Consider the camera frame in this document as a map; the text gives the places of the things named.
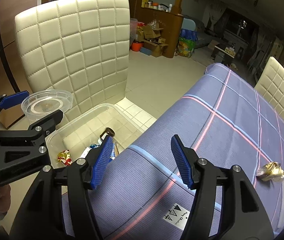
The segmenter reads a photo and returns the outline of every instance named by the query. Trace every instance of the dining table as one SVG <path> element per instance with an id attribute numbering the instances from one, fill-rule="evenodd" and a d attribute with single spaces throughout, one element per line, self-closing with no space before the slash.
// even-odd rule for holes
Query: dining table
<path id="1" fill-rule="evenodd" d="M 284 121 L 251 85 L 215 63 L 108 164 L 101 185 L 89 192 L 104 239 L 180 239 L 183 227 L 174 225 L 167 214 L 174 217 L 176 205 L 190 211 L 195 191 L 179 176 L 170 145 L 174 134 L 215 166 L 239 165 L 261 199 L 274 234 L 281 232 L 284 181 L 264 182 L 256 173 L 273 161 L 284 170 Z M 210 235 L 218 230 L 221 197 L 219 186 Z M 72 235 L 67 194 L 62 199 L 66 232 Z"/>

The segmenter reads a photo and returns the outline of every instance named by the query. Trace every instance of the window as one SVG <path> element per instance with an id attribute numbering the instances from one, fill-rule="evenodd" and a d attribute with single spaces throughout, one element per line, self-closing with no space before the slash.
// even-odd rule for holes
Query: window
<path id="1" fill-rule="evenodd" d="M 230 9 L 226 9 L 225 12 L 229 14 L 229 20 L 226 24 L 226 29 L 249 43 L 253 31 L 257 27 L 256 23 Z"/>

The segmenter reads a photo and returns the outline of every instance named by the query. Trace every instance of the gold foil wrapper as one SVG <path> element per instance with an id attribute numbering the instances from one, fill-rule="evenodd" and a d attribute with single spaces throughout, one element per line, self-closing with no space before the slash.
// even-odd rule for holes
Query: gold foil wrapper
<path id="1" fill-rule="evenodd" d="M 64 150 L 58 154 L 57 157 L 58 162 L 62 162 L 65 166 L 69 166 L 72 164 L 72 159 L 70 156 L 69 150 Z"/>
<path id="2" fill-rule="evenodd" d="M 263 181 L 272 179 L 275 182 L 281 182 L 284 180 L 284 171 L 282 170 L 280 163 L 271 162 L 259 168 L 256 176 Z"/>

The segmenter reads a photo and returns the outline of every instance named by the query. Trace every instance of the quilted chair backrest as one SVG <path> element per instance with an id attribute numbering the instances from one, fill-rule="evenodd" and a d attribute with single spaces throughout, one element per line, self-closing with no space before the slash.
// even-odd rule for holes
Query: quilted chair backrest
<path id="1" fill-rule="evenodd" d="M 63 123 L 125 96 L 129 66 L 128 0 L 57 0 L 15 17 L 18 50 L 33 92 L 74 95 Z"/>
<path id="2" fill-rule="evenodd" d="M 284 120 L 284 68 L 270 57 L 254 87 Z"/>

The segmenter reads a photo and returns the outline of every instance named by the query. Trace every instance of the blue box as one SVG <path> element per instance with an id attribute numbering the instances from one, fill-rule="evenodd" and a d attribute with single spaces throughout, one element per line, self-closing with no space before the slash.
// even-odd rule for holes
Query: blue box
<path id="1" fill-rule="evenodd" d="M 152 51 L 150 49 L 147 49 L 147 48 L 144 48 L 144 47 L 142 47 L 140 49 L 140 52 L 142 52 L 142 53 L 144 53 L 144 54 L 146 54 L 148 56 L 150 56 L 152 54 Z"/>

